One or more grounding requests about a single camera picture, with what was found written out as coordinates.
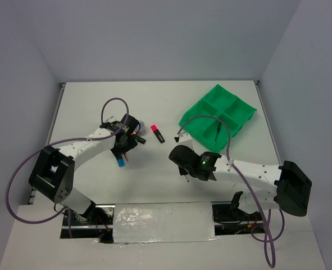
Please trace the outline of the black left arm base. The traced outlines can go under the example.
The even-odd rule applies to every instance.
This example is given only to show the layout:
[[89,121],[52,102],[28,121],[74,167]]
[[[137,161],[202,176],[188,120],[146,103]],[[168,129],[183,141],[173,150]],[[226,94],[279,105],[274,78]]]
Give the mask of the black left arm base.
[[96,239],[99,243],[113,244],[115,205],[96,205],[87,218],[74,211],[64,210],[60,239]]

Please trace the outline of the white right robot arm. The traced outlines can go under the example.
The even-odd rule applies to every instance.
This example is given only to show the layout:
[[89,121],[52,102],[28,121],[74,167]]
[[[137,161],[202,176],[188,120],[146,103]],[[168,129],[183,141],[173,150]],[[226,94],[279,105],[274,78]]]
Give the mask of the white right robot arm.
[[247,191],[237,191],[231,200],[230,214],[236,220],[269,209],[280,209],[296,217],[307,214],[312,182],[292,161],[281,165],[255,164],[228,160],[215,152],[198,155],[184,145],[177,145],[169,159],[178,166],[181,175],[201,181],[244,183]]

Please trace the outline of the blue gel pen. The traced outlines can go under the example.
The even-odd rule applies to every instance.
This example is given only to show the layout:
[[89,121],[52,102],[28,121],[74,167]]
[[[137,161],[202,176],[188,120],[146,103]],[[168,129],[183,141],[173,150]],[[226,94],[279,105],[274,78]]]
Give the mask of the blue gel pen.
[[213,145],[215,146],[216,143],[217,143],[217,138],[220,134],[220,130],[221,130],[221,127],[222,127],[222,124],[221,123],[218,123],[218,126],[217,126],[217,130],[216,130],[216,135],[215,135],[215,139],[214,139],[214,142],[213,142]]

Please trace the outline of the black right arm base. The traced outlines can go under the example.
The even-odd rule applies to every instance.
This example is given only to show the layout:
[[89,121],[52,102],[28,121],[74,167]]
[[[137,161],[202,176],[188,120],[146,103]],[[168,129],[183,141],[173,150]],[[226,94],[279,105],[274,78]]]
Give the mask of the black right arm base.
[[212,203],[212,220],[216,236],[264,233],[263,220],[258,211],[247,214],[239,209],[242,191],[236,192],[229,202]]

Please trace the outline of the pink-capped black highlighter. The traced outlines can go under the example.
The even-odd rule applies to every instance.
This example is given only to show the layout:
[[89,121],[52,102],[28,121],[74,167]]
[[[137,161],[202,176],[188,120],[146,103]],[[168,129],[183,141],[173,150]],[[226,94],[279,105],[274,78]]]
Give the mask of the pink-capped black highlighter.
[[160,143],[165,142],[163,135],[161,134],[161,132],[159,131],[159,129],[157,128],[156,125],[151,125],[151,130]]

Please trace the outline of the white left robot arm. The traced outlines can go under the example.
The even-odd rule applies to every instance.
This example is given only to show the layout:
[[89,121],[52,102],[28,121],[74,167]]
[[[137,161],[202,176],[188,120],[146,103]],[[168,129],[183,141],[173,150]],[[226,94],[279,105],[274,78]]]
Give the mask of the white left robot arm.
[[92,223],[104,211],[73,187],[74,173],[84,163],[110,150],[118,166],[125,165],[125,154],[138,145],[134,133],[140,122],[133,116],[117,121],[113,116],[102,123],[85,141],[54,148],[46,146],[37,158],[29,178],[32,188],[55,204],[70,208],[82,224]]

